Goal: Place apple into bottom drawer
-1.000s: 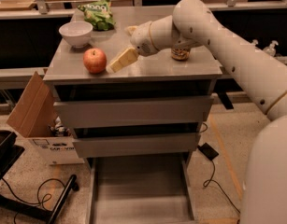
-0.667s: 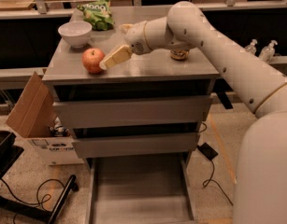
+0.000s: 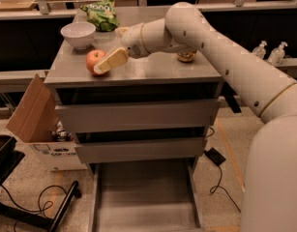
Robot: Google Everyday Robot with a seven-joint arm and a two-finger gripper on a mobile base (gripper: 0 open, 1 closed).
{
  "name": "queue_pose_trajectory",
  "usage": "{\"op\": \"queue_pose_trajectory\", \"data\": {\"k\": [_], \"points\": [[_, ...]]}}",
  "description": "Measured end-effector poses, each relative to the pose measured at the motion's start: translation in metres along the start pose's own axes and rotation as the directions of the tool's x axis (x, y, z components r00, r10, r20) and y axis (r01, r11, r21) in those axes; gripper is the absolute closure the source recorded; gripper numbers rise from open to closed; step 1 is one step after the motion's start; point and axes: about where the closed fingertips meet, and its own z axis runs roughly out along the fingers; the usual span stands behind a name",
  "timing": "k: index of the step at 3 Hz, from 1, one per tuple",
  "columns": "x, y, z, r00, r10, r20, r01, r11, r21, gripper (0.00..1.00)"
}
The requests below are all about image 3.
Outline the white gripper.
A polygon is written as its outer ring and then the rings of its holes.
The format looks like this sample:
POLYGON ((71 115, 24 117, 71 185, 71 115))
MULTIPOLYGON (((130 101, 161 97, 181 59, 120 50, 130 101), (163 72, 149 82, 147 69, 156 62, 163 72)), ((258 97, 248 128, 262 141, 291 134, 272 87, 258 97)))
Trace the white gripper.
POLYGON ((95 74, 105 74, 110 70, 128 62, 129 55, 134 58, 147 57, 150 53, 144 46, 142 39, 143 23, 129 27, 118 27, 114 30, 117 37, 122 38, 123 47, 116 48, 97 63, 93 71, 95 74))

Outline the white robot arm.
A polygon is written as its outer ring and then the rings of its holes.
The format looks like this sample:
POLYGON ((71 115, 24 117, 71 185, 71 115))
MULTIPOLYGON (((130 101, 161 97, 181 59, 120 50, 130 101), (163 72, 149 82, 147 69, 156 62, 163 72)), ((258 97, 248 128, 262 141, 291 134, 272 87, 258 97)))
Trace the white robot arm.
POLYGON ((219 33, 185 2, 162 19, 128 28, 121 44, 96 73, 155 52, 202 53, 264 124, 247 157, 240 231, 297 232, 297 81, 219 33))

